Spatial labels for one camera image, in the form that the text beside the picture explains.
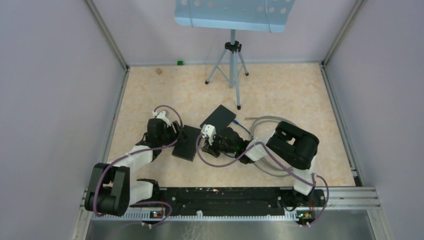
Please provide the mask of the black mat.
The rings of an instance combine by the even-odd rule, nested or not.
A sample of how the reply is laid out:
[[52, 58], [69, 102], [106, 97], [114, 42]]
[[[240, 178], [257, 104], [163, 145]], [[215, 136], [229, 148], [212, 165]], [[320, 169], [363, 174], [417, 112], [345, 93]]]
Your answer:
[[182, 128], [182, 141], [177, 143], [172, 155], [186, 161], [193, 162], [196, 155], [196, 139], [201, 133], [200, 128], [185, 125]]

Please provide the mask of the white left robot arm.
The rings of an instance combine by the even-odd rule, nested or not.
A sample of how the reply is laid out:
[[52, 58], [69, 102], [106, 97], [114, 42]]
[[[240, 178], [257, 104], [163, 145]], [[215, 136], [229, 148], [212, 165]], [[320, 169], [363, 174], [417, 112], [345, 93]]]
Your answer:
[[142, 139], [116, 162], [97, 163], [91, 172], [84, 200], [87, 211], [101, 215], [121, 217], [128, 207], [138, 201], [154, 207], [160, 202], [157, 181], [141, 179], [131, 183], [131, 176], [153, 162], [162, 150], [172, 147], [182, 139], [182, 123], [165, 118], [151, 118]]

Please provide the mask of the black network switch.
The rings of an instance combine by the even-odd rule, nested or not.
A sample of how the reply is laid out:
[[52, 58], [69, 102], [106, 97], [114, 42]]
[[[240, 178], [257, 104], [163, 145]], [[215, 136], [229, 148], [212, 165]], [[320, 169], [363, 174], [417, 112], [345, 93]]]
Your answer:
[[220, 133], [236, 118], [236, 114], [220, 104], [201, 124], [200, 128], [204, 125], [212, 125], [215, 127], [216, 133]]

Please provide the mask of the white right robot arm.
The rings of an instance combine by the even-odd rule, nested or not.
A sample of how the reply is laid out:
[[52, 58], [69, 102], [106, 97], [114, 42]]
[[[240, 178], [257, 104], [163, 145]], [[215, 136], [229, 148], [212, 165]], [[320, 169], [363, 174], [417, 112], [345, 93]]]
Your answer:
[[314, 198], [316, 174], [312, 168], [318, 153], [319, 139], [287, 121], [281, 121], [273, 134], [265, 139], [245, 140], [231, 127], [220, 132], [215, 126], [205, 124], [196, 139], [196, 153], [202, 152], [217, 158], [232, 154], [232, 161], [253, 164], [260, 159], [271, 158], [282, 170], [294, 177], [293, 200], [299, 206], [307, 206]]

